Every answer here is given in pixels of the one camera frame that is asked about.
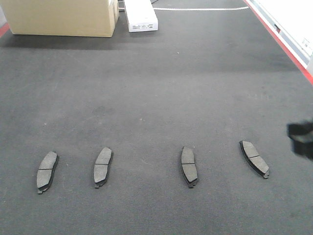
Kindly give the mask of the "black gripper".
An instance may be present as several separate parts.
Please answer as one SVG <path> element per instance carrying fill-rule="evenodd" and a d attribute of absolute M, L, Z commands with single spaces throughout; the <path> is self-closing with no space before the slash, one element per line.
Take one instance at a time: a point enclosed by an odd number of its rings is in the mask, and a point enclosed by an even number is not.
<path fill-rule="evenodd" d="M 294 154 L 313 160 L 313 120 L 288 123 L 287 136 Z"/>

